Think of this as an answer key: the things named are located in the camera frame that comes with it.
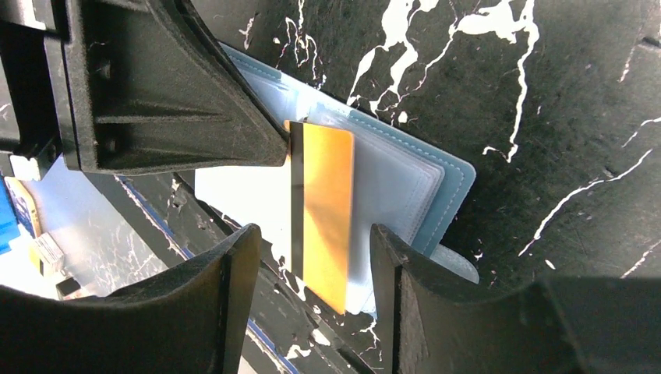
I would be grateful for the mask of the blue card holder wallet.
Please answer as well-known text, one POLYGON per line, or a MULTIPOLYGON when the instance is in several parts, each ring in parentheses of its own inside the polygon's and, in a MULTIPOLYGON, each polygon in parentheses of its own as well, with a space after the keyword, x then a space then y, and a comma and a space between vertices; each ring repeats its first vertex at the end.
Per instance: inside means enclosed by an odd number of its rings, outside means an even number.
MULTIPOLYGON (((470 163, 232 48, 226 53, 278 120, 309 120, 355 136, 352 241, 344 310, 376 311, 369 264, 369 230, 383 224, 414 250, 457 275, 477 282, 475 267, 441 245, 476 173, 470 163)), ((289 172, 280 167, 215 167, 195 173, 198 200, 237 225, 260 226, 279 270, 292 268, 289 172)))

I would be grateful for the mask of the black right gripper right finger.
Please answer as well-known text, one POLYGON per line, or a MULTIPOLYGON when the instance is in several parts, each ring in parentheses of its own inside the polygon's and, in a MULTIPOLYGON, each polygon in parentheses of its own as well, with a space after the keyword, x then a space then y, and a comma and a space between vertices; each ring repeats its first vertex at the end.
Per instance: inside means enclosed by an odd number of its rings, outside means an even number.
POLYGON ((502 297, 370 229, 386 373, 657 373, 657 278, 551 277, 502 297))

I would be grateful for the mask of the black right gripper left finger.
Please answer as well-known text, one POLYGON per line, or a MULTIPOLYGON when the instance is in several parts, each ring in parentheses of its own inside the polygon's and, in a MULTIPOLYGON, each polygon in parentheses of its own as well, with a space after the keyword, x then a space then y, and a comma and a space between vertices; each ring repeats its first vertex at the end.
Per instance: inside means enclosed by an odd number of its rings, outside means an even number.
POLYGON ((56 301, 2 287, 2 372, 236 373, 261 239, 247 224, 105 297, 56 301))

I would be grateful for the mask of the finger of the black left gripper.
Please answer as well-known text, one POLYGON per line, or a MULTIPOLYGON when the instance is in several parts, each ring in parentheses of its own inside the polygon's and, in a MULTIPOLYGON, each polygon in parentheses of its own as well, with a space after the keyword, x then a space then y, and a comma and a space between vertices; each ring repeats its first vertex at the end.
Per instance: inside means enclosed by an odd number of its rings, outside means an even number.
POLYGON ((46 1, 65 165, 148 175, 276 167, 288 134, 190 1, 46 1))

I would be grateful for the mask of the gold black striped card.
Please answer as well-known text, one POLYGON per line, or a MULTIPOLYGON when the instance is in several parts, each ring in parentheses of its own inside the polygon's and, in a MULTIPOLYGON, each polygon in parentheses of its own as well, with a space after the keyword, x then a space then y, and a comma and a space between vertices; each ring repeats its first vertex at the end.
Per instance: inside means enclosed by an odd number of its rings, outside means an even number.
POLYGON ((291 179, 291 270, 335 312, 346 310, 355 137, 286 121, 291 179))

